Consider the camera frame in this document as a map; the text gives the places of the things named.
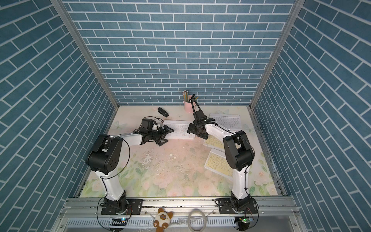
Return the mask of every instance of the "mounting plate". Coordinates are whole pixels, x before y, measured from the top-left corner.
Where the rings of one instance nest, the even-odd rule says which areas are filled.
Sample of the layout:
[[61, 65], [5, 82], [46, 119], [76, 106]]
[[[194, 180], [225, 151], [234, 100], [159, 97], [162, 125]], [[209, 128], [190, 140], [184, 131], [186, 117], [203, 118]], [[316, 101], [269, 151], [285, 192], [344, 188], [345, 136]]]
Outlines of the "mounting plate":
[[[126, 201], [128, 202], [128, 206], [131, 206], [131, 214], [139, 215], [142, 209], [143, 200], [142, 199], [126, 199]], [[112, 208], [105, 206], [104, 203], [101, 203], [100, 206], [103, 207], [101, 211], [102, 215], [124, 215], [126, 214], [126, 211], [124, 211], [121, 214], [118, 214]]]
[[[220, 214], [244, 213], [244, 211], [236, 212], [233, 209], [233, 206], [229, 198], [218, 198], [216, 199], [216, 202], [218, 204]], [[248, 207], [251, 210], [251, 213], [257, 213], [257, 206], [253, 202], [249, 202], [249, 204], [246, 207]]]

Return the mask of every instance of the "keyboard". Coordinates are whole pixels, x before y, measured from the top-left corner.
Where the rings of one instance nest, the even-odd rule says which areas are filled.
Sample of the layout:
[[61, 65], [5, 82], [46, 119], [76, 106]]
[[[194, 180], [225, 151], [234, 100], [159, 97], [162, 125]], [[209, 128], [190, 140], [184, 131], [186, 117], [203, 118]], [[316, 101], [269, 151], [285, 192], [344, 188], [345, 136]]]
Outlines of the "keyboard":
[[215, 121], [227, 129], [242, 130], [241, 117], [238, 114], [210, 114]]
[[192, 123], [192, 121], [164, 120], [163, 125], [167, 125], [174, 130], [174, 132], [167, 134], [165, 138], [194, 139], [194, 134], [187, 134], [190, 123]]
[[204, 141], [204, 145], [224, 152], [223, 142], [212, 135], [209, 135], [209, 137]]
[[229, 166], [226, 154], [222, 151], [211, 149], [204, 167], [233, 181], [233, 169]]

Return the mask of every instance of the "yellow keyboard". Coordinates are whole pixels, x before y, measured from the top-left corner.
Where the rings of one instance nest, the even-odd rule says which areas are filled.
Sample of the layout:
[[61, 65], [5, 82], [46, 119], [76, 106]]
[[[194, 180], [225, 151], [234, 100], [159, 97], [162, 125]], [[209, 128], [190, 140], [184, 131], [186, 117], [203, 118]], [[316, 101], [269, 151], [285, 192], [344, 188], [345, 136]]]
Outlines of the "yellow keyboard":
[[223, 142], [212, 135], [209, 135], [208, 139], [204, 141], [204, 145], [224, 152]]
[[233, 169], [229, 166], [226, 155], [217, 149], [211, 149], [207, 157], [205, 168], [233, 180]]

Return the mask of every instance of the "metal rail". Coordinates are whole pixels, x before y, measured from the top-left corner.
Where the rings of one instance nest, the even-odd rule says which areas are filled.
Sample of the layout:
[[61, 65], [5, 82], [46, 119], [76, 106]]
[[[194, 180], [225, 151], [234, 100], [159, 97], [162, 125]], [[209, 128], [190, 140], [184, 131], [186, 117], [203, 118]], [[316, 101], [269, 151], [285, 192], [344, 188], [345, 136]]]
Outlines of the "metal rail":
[[[213, 216], [220, 216], [218, 207], [214, 200], [218, 197], [141, 197], [143, 205], [140, 215], [132, 217], [146, 217], [146, 211], [151, 214], [157, 214], [160, 207], [168, 211], [173, 211], [177, 216], [188, 216], [189, 212], [198, 208], [205, 214], [213, 212]], [[296, 216], [299, 211], [292, 197], [283, 196], [261, 196], [254, 197], [260, 208], [260, 215], [270, 216]], [[88, 218], [95, 217], [99, 198], [68, 198], [62, 209], [62, 218]], [[240, 215], [231, 212], [228, 215]], [[100, 215], [100, 218], [109, 218], [111, 215]]]
[[107, 82], [105, 81], [101, 71], [99, 70], [94, 58], [89, 52], [88, 47], [86, 46], [84, 40], [82, 39], [79, 31], [76, 28], [76, 25], [74, 24], [71, 16], [67, 12], [63, 2], [61, 0], [50, 0], [52, 5], [54, 6], [55, 10], [57, 11], [59, 17], [62, 19], [63, 23], [65, 24], [68, 32], [71, 34], [73, 40], [75, 41], [77, 47], [80, 49], [80, 52], [85, 57], [86, 62], [88, 63], [89, 67], [92, 69], [92, 71], [95, 74], [95, 77], [101, 84], [104, 92], [107, 94], [109, 100], [114, 105], [115, 109], [118, 109], [118, 102], [116, 101], [116, 98], [114, 97], [113, 93], [111, 92]]
[[251, 118], [251, 121], [253, 122], [254, 130], [256, 132], [256, 136], [259, 139], [260, 146], [262, 147], [262, 151], [263, 151], [263, 154], [264, 154], [264, 157], [265, 157], [265, 161], [268, 165], [269, 172], [272, 175], [272, 179], [275, 183], [277, 182], [277, 184], [280, 188], [280, 194], [283, 195], [283, 196], [287, 196], [287, 190], [285, 189], [283, 181], [282, 181], [282, 179], [279, 175], [278, 169], [277, 169], [277, 167], [274, 163], [272, 153], [269, 150], [269, 147], [268, 147], [268, 144], [267, 144], [266, 139], [264, 137], [262, 128], [259, 124], [259, 121], [257, 120], [255, 110], [251, 109], [250, 107], [248, 107], [247, 109], [250, 113], [250, 118]]
[[260, 80], [260, 83], [259, 83], [259, 85], [256, 89], [256, 92], [254, 94], [253, 99], [251, 100], [250, 107], [252, 109], [255, 107], [255, 105], [256, 105], [259, 97], [260, 97], [260, 94], [262, 93], [263, 88], [268, 81], [269, 75], [272, 72], [272, 69], [273, 69], [274, 65], [276, 64], [277, 58], [278, 58], [283, 46], [285, 45], [287, 37], [289, 37], [289, 33], [292, 29], [292, 26], [294, 25], [294, 22], [295, 22], [295, 20], [298, 16], [303, 4], [304, 4], [304, 2], [305, 2], [305, 0], [296, 0], [294, 5], [291, 8], [291, 11], [290, 11], [289, 17], [287, 19], [287, 22], [285, 23], [285, 26], [282, 29], [281, 36], [278, 39], [277, 45], [275, 46], [275, 49], [272, 52], [272, 56], [269, 60], [269, 63], [267, 65], [267, 67], [265, 68], [264, 73], [262, 75], [262, 79]]

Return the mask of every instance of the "metal bracket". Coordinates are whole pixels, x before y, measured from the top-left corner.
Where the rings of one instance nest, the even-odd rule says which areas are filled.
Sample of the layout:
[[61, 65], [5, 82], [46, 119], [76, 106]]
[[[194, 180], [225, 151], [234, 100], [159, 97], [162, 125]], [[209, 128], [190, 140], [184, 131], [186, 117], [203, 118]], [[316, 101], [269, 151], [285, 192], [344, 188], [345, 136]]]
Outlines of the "metal bracket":
[[64, 232], [67, 228], [68, 218], [57, 218], [51, 231]]
[[303, 219], [300, 215], [289, 216], [294, 232], [307, 232]]
[[[131, 214], [139, 215], [142, 209], [143, 200], [142, 199], [127, 199], [128, 206], [131, 206]], [[102, 215], [117, 215], [114, 210], [110, 207], [106, 207], [104, 203], [99, 204], [102, 207]]]
[[[230, 199], [228, 198], [218, 198], [216, 199], [216, 202], [217, 202], [220, 214], [244, 213], [244, 212], [235, 212], [230, 202]], [[253, 202], [249, 203], [246, 207], [251, 210], [251, 213], [258, 212], [257, 206]]]

